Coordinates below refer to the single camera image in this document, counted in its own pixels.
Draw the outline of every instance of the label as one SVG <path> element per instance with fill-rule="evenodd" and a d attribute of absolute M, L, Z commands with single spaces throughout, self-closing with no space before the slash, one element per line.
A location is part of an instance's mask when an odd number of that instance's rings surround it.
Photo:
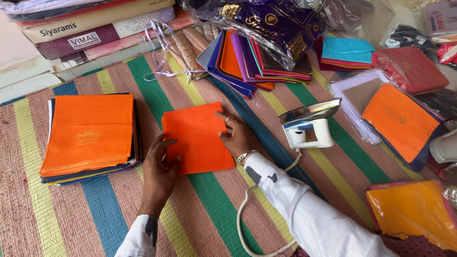
<path fill-rule="evenodd" d="M 101 43 L 101 40 L 98 38 L 96 32 L 91 32 L 79 37 L 74 37 L 68 40 L 70 45 L 73 47 L 74 50 L 81 49 L 93 44 Z"/>

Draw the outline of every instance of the left hand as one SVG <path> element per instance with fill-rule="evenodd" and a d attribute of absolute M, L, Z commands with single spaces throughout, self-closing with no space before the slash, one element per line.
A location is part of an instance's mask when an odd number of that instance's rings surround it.
<path fill-rule="evenodd" d="M 167 152 L 167 146 L 176 144 L 178 139 L 163 141 L 164 138 L 165 134 L 156 138 L 143 162 L 143 200 L 137 216 L 148 214 L 158 219 L 175 187 L 181 157 L 176 157 L 171 167 L 167 167 L 167 159 L 163 157 Z"/>

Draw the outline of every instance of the orange packaged fabric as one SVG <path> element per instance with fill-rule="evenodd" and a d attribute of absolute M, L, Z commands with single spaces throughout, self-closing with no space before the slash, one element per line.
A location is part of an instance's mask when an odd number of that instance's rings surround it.
<path fill-rule="evenodd" d="M 233 48 L 232 39 L 230 38 L 230 35 L 233 33 L 230 31 L 227 31 L 226 33 L 227 34 L 225 36 L 224 49 L 221 57 L 221 70 L 242 80 L 243 75 L 239 69 L 238 61 L 235 55 L 235 49 Z M 255 84 L 270 90 L 275 89 L 275 82 L 259 82 Z"/>
<path fill-rule="evenodd" d="M 362 114 L 410 163 L 425 146 L 439 122 L 391 84 L 376 92 Z"/>
<path fill-rule="evenodd" d="M 226 133 L 227 129 L 225 122 L 214 114 L 216 111 L 222 111 L 221 102 L 164 113 L 162 127 L 165 138 L 178 139 L 178 143 L 167 147 L 168 166 L 180 155 L 179 174 L 235 167 L 232 156 L 219 138 L 218 133 Z"/>
<path fill-rule="evenodd" d="M 374 185 L 367 199 L 378 228 L 401 239 L 424 235 L 442 249 L 457 251 L 455 215 L 434 180 Z"/>
<path fill-rule="evenodd" d="M 131 154 L 133 95 L 56 96 L 43 177 L 125 163 Z"/>

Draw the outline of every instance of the white cord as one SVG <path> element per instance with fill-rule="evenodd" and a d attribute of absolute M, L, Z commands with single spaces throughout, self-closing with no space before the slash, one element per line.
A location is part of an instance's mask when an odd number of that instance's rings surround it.
<path fill-rule="evenodd" d="M 302 152 L 300 151 L 300 149 L 295 149 L 295 152 L 297 153 L 297 158 L 295 159 L 295 161 L 287 168 L 285 169 L 284 171 L 285 172 L 288 172 L 289 170 L 291 170 L 293 167 L 295 167 L 298 163 L 298 161 L 300 160 L 300 158 L 303 156 Z M 239 236 L 239 240 L 241 241 L 241 244 L 243 245 L 243 248 L 244 250 L 249 254 L 251 255 L 252 257 L 274 257 L 278 254 L 281 254 L 283 253 L 285 250 L 289 249 L 291 246 L 293 246 L 293 244 L 295 244 L 295 239 L 290 241 L 289 243 L 287 243 L 285 246 L 279 248 L 278 250 L 272 252 L 272 253 L 269 253 L 269 254 L 256 254 L 254 252 L 252 252 L 249 247 L 246 245 L 246 242 L 244 241 L 244 237 L 243 237 L 243 234 L 241 233 L 241 212 L 243 211 L 243 208 L 244 206 L 246 205 L 246 203 L 248 203 L 248 199 L 249 199 L 249 192 L 254 189 L 257 185 L 253 185 L 253 186 L 250 186 L 248 189 L 246 189 L 246 192 L 244 193 L 245 194 L 245 197 L 244 197 L 244 201 L 241 203 L 240 207 L 239 207 L 239 210 L 238 210 L 238 213 L 236 215 L 236 228 L 238 229 L 238 236 Z"/>

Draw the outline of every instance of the right hand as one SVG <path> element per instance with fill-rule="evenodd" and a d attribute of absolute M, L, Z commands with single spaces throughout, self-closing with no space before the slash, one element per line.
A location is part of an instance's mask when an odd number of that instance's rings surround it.
<path fill-rule="evenodd" d="M 232 114 L 227 115 L 216 112 L 216 116 L 224 121 L 228 118 L 226 122 L 228 134 L 219 132 L 219 137 L 221 138 L 225 148 L 227 148 L 235 160 L 245 152 L 256 149 L 253 135 L 244 122 Z"/>

